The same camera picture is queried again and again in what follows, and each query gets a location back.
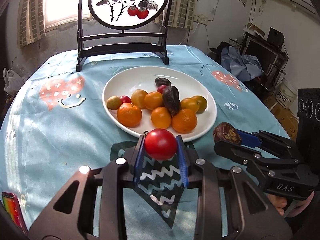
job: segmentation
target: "cherry tomato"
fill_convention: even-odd
[[[140,8],[137,12],[137,16],[139,19],[147,18],[148,14],[149,14],[149,10],[145,8]]]
[[[120,96],[120,100],[122,101],[122,103],[129,103],[131,104],[131,99],[127,96]]]
[[[157,89],[157,92],[159,92],[159,93],[163,93],[163,90],[166,88],[167,86],[166,85],[162,85],[162,86],[160,86],[160,87],[158,87],[158,89]]]
[[[137,12],[138,12],[138,7],[137,6],[130,6],[128,8],[128,14],[130,16],[136,16],[137,15]]]
[[[146,152],[153,159],[165,161],[172,158],[177,151],[177,141],[166,129],[154,129],[145,138]]]

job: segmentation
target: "power outlet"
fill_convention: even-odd
[[[202,16],[202,15],[194,15],[193,16],[193,20],[197,23],[201,23],[204,25],[208,24],[208,18],[206,16]]]
[[[207,25],[208,24],[208,18],[206,16],[202,16],[200,23],[202,23],[204,25]]]
[[[195,22],[201,22],[201,16],[200,15],[194,15],[193,16],[193,21],[195,21]]]

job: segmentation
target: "tablecloth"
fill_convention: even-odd
[[[200,50],[176,45],[167,50],[169,65],[153,53],[112,54],[88,58],[79,73],[77,51],[66,51],[50,57],[23,85],[0,131],[0,190],[18,196],[28,228],[80,166],[103,167],[136,144],[137,138],[119,129],[102,105],[104,85],[125,69],[163,66],[184,72],[213,95],[218,108],[214,127],[229,122],[247,132],[288,137],[253,93]],[[68,105],[78,97],[86,98],[79,106],[58,104],[59,98]],[[235,163],[215,154],[212,132],[188,146],[216,167],[230,169]],[[184,190],[177,157],[164,162],[145,157],[143,167],[141,184],[124,190],[128,239],[192,239],[197,190]],[[96,211],[95,235],[99,203]]]

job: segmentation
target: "orange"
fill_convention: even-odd
[[[159,106],[163,106],[162,94],[160,92],[151,92],[144,98],[144,104],[149,110],[154,110]]]
[[[157,107],[151,113],[151,122],[156,128],[167,129],[171,124],[171,114],[165,107]]]
[[[117,111],[117,118],[119,123],[127,127],[137,126],[142,118],[142,111],[139,107],[130,104],[123,103]]]
[[[185,98],[181,101],[181,109],[190,109],[195,113],[199,110],[198,101],[194,98]]]
[[[181,109],[172,118],[172,127],[179,133],[190,133],[198,123],[196,114],[191,109]]]
[[[131,102],[140,109],[145,109],[144,98],[148,93],[142,89],[137,89],[131,95]]]

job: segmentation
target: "blue gripper pad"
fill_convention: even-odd
[[[182,141],[181,135],[176,137],[178,146],[177,146],[177,156],[179,160],[179,169],[180,169],[180,177],[184,187],[189,186],[189,173],[188,173],[188,166],[186,164],[186,159],[184,157],[184,144]]]
[[[242,145],[248,146],[250,148],[260,147],[262,144],[262,141],[259,140],[258,136],[247,133],[241,130],[237,130],[238,134],[242,138]]]
[[[138,141],[138,144],[136,147],[139,146],[140,143],[140,148],[139,148],[139,152],[138,152],[138,156],[136,159],[136,163],[134,165],[134,178],[133,178],[133,182],[135,185],[137,185],[140,182],[140,175],[142,173],[142,165],[143,165],[143,160],[144,160],[144,156],[146,155],[146,151],[144,148],[144,139],[145,137],[143,135],[141,135]]]

